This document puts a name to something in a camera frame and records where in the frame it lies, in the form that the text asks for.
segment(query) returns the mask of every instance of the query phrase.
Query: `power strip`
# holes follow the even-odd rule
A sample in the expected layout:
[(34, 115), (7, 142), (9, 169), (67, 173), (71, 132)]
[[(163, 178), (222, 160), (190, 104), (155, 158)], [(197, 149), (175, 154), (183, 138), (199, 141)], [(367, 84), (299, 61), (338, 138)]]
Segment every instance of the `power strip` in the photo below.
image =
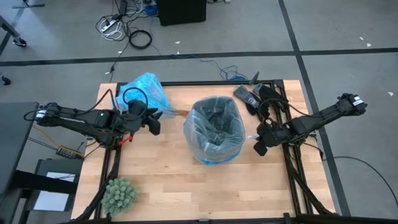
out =
[(103, 33), (103, 32), (105, 32), (105, 31), (107, 31), (109, 28), (111, 28), (111, 26), (113, 26), (115, 23), (117, 23), (117, 20), (112, 20), (110, 23), (109, 23), (109, 25), (107, 25), (107, 26), (105, 26), (104, 28), (102, 28), (101, 29), (101, 32)]

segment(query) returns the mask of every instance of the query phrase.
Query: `black table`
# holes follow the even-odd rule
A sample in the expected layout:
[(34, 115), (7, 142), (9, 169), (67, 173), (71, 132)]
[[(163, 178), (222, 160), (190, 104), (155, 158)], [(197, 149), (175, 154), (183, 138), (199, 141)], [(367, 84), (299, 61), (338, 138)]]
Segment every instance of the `black table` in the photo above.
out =
[[(19, 199), (32, 190), (74, 194), (77, 184), (66, 180), (17, 170), (33, 121), (24, 114), (36, 110), (38, 103), (0, 103), (0, 223), (10, 223)], [(33, 119), (35, 113), (26, 118)]]

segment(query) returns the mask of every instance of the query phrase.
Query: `chair wheel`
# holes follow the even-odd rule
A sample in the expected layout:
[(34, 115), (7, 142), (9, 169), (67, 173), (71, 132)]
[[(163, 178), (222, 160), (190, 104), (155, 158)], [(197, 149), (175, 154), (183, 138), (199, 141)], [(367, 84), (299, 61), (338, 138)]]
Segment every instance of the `chair wheel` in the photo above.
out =
[(26, 47), (27, 43), (24, 39), (19, 39), (19, 42), (13, 40), (13, 44), (17, 45), (18, 47)]
[(2, 76), (1, 80), (3, 81), (3, 85), (10, 85), (11, 84), (11, 80)]

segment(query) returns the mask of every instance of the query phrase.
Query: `black box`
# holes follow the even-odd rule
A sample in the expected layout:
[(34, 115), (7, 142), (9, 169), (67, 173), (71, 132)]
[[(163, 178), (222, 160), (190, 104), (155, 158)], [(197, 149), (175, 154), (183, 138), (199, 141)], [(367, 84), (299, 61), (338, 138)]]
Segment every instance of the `black box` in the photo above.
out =
[(162, 26), (206, 20), (206, 0), (156, 0), (156, 3)]

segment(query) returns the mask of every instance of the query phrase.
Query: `blue plastic bag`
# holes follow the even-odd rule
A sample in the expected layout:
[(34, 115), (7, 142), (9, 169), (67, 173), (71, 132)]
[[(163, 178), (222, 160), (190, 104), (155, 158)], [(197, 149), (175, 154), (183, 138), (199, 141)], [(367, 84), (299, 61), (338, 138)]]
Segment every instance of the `blue plastic bag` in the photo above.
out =
[[(123, 94), (130, 87), (140, 88), (148, 97), (148, 108), (158, 108), (164, 114), (174, 115), (175, 108), (170, 106), (169, 100), (164, 94), (159, 79), (153, 73), (145, 73), (137, 77), (133, 82), (120, 87), (120, 94), (115, 98), (120, 111), (127, 111), (128, 106), (123, 102)], [(138, 90), (129, 90), (126, 92), (126, 102), (131, 100), (145, 101), (144, 95)]]
[(242, 149), (245, 135), (233, 98), (211, 96), (197, 101), (183, 125), (193, 156), (206, 165), (234, 159)]

